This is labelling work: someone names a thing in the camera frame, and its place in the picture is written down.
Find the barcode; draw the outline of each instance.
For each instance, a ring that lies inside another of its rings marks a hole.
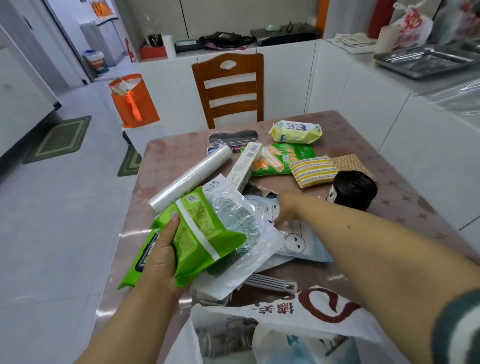
[[[198,197],[194,194],[191,194],[190,196],[187,196],[187,200],[192,204],[194,202],[198,202]]]

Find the table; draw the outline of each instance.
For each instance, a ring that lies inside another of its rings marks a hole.
[[[475,251],[463,241],[458,233],[432,209],[423,197],[417,194],[402,176],[339,113],[324,111],[287,119],[311,122],[322,126],[324,135],[312,144],[316,155],[339,157],[355,153],[375,175],[378,194],[368,212],[435,239],[464,256],[476,256]],[[255,129],[261,142],[271,143],[273,140],[268,131],[272,123],[276,121],[278,120],[236,125],[215,129],[214,131]],[[211,132],[213,131],[175,135],[165,139],[152,140],[148,143],[100,308],[96,312],[94,333],[115,313],[121,301],[129,293],[128,289],[117,291],[116,288],[147,238],[148,227],[156,216],[156,213],[146,202],[205,157],[207,139]],[[239,154],[234,154],[232,160],[223,165],[219,171],[226,176],[238,157]],[[256,184],[275,192],[298,188],[291,175],[266,176],[252,180]],[[329,188],[330,185],[314,186],[305,190],[304,193],[324,198]],[[352,301],[364,304],[362,298],[334,262],[318,263],[295,259],[262,272],[262,274],[296,281],[299,290],[313,285],[321,285]],[[234,293],[232,304],[244,305],[265,302],[278,297],[275,296],[275,293],[270,296],[268,291],[244,286],[240,291]],[[168,328],[158,359],[159,363],[164,361],[171,345],[187,320],[194,300],[188,293],[179,300],[179,303],[179,309]]]

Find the sleeve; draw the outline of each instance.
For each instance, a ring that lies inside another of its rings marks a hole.
[[[480,363],[480,289],[449,303],[432,332],[434,364]]]

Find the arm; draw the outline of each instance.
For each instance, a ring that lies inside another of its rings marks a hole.
[[[177,231],[173,216],[148,257],[136,287],[112,318],[92,337],[76,364],[154,364],[183,290],[175,287]]]
[[[447,304],[480,287],[480,267],[435,241],[363,211],[296,193],[279,196],[279,226],[306,221],[412,363],[431,363]]]

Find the yellow tissue pack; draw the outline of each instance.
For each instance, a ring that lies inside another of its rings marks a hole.
[[[281,120],[268,133],[276,142],[310,144],[322,136],[322,128],[308,122]]]
[[[292,162],[289,167],[300,188],[333,182],[333,178],[338,173],[338,168],[327,156]]]

